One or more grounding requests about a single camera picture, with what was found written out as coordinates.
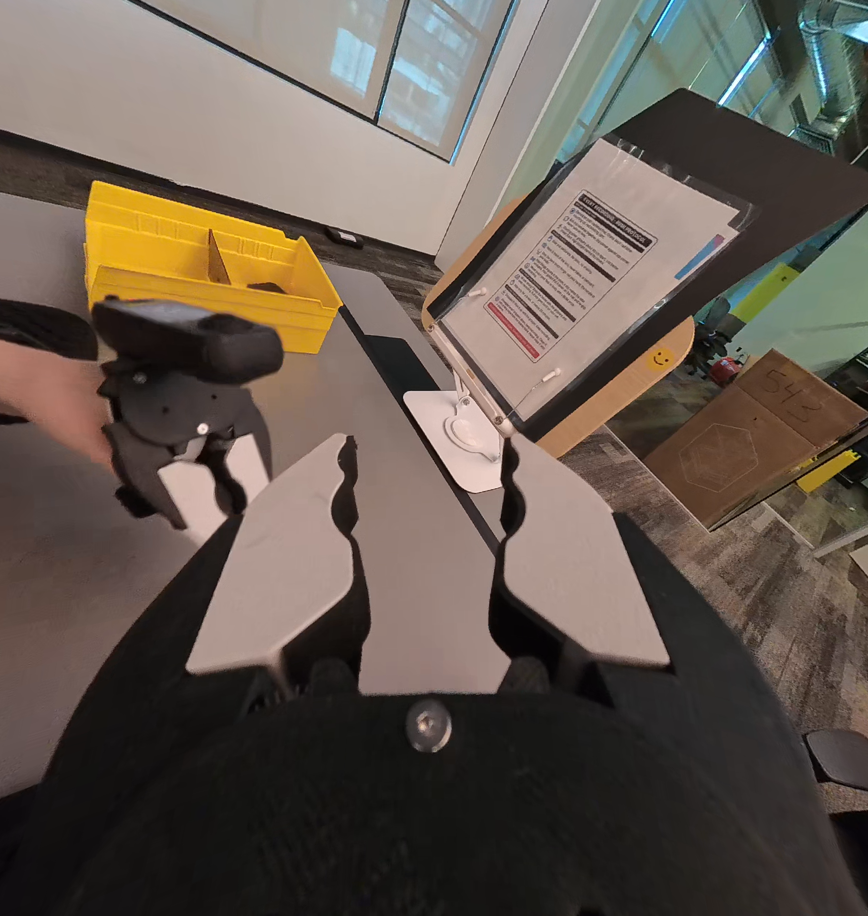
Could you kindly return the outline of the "cardboard bin divider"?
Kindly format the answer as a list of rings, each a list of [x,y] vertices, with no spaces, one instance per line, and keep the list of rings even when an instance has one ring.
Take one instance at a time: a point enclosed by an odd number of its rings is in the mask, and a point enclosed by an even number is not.
[[[207,238],[207,277],[212,284],[233,287],[234,281],[225,265],[217,238],[211,228]]]

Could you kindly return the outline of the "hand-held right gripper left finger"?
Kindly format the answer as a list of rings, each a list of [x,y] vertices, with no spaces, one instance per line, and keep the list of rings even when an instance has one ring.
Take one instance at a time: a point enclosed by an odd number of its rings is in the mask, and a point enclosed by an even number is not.
[[[354,529],[357,443],[335,433],[265,488],[233,545],[186,662],[207,676],[263,669],[308,681],[336,659],[359,679],[371,627]]]

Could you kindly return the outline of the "spiral silver duct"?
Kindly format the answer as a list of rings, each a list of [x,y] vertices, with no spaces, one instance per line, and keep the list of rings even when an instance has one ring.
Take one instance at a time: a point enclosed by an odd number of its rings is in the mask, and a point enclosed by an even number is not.
[[[834,154],[857,115],[865,92],[868,1],[807,1],[798,17],[818,96],[818,112],[804,127],[817,148]]]

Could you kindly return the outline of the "person's left hand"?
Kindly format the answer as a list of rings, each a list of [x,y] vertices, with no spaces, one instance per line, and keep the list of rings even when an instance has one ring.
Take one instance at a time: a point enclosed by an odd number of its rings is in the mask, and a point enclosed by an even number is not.
[[[103,428],[111,421],[96,362],[0,340],[0,415],[31,422],[70,450],[113,471]]]

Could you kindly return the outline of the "lime green panel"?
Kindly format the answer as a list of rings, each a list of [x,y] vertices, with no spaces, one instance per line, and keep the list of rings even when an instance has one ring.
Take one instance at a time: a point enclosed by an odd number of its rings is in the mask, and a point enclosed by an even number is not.
[[[799,276],[799,270],[785,263],[777,264],[738,301],[731,315],[743,324],[750,323]]]

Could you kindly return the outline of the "laminated instruction sheet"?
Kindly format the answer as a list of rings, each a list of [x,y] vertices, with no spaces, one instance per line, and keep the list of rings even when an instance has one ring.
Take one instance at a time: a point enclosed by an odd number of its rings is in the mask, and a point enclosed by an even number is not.
[[[485,231],[428,305],[428,332],[500,436],[538,439],[756,210],[605,135]]]

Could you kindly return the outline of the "black partition panel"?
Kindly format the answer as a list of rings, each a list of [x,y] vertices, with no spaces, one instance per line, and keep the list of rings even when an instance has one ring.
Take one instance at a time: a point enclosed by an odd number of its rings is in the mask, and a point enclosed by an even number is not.
[[[675,297],[673,325],[868,206],[868,171],[685,88],[608,132],[755,208],[750,227]]]

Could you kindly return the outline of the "yellow plastic piece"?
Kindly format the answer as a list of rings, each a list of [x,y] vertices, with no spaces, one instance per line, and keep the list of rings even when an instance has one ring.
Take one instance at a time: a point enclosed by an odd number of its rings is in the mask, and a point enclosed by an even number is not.
[[[799,477],[795,483],[796,486],[806,494],[812,494],[819,487],[824,486],[829,480],[839,475],[855,462],[859,461],[861,455],[855,450],[845,450],[818,467],[808,471],[806,475]]]

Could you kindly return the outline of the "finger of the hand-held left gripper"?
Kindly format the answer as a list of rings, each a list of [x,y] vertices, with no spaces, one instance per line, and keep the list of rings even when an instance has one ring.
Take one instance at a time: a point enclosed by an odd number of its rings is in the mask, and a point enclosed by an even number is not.
[[[157,471],[180,522],[196,546],[205,543],[228,517],[247,508],[240,464],[246,456],[238,441],[195,437]]]
[[[271,483],[271,471],[267,469],[254,433],[234,440],[226,452],[226,468],[231,480],[242,491],[244,503],[252,503]]]

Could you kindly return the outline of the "window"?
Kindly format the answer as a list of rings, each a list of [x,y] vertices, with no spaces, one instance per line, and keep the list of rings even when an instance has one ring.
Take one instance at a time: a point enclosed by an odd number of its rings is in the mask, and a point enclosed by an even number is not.
[[[138,6],[450,162],[510,1],[142,1]]]

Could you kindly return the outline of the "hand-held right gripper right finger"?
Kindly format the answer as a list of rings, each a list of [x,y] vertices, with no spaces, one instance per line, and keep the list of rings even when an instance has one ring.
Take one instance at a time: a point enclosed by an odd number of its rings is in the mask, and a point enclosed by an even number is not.
[[[669,651],[596,491],[534,442],[506,441],[504,488],[488,627],[508,658],[549,673],[592,662],[666,670]]]

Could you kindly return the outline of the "cardboard box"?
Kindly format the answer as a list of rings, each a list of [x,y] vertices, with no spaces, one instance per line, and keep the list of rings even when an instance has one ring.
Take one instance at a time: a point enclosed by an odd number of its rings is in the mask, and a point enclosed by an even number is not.
[[[866,419],[867,410],[771,349],[644,464],[710,531]]]

